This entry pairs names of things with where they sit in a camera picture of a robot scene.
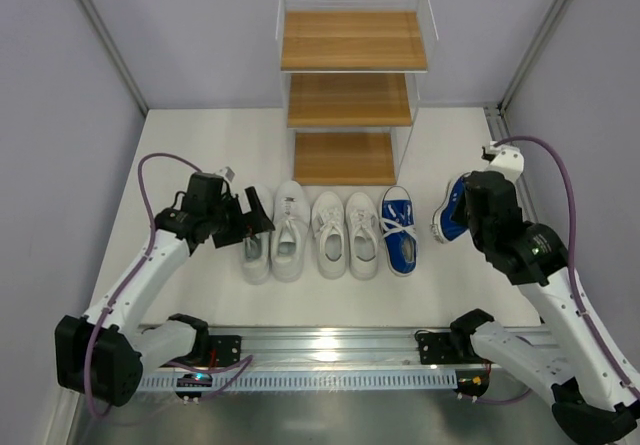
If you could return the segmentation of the blue canvas sneaker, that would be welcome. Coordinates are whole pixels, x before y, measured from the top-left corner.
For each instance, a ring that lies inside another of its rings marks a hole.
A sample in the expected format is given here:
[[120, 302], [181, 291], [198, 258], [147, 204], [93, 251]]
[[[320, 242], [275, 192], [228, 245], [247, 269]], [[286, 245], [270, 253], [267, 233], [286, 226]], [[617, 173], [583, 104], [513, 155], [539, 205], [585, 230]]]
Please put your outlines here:
[[452, 218], [460, 199], [464, 196], [464, 177], [465, 175], [460, 175], [449, 181], [443, 202], [432, 215], [431, 232], [435, 240], [441, 244], [450, 243], [467, 231], [466, 226], [460, 225]]
[[401, 277], [416, 269], [418, 236], [414, 206], [408, 191], [392, 186], [382, 197], [380, 227], [391, 271]]

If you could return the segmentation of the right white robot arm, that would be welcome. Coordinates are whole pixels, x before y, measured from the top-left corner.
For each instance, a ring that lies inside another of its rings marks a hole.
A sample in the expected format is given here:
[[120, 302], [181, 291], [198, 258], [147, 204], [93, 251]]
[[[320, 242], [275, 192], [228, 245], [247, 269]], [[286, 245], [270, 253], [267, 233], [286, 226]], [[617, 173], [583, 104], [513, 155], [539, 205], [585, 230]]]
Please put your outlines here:
[[450, 325], [463, 357], [504, 368], [550, 407], [578, 444], [609, 444], [639, 422], [638, 372], [626, 360], [569, 269], [568, 252], [550, 227], [526, 221], [515, 186], [497, 171], [464, 178], [454, 217], [466, 223], [474, 246], [535, 308], [560, 354], [553, 357], [508, 332], [481, 309]]

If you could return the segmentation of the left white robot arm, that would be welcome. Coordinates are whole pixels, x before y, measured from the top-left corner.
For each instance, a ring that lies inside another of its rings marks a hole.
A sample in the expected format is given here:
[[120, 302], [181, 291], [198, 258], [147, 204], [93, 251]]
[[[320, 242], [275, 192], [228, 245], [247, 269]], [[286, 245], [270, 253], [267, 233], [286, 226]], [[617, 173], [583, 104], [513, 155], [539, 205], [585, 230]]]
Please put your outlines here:
[[82, 316], [66, 315], [56, 326], [58, 384], [120, 407], [145, 374], [172, 361], [204, 364], [210, 350], [206, 321], [177, 313], [140, 331], [146, 311], [200, 245], [227, 247], [273, 229], [256, 188], [237, 195], [225, 178], [193, 173], [174, 204], [154, 217], [148, 244], [118, 283]]

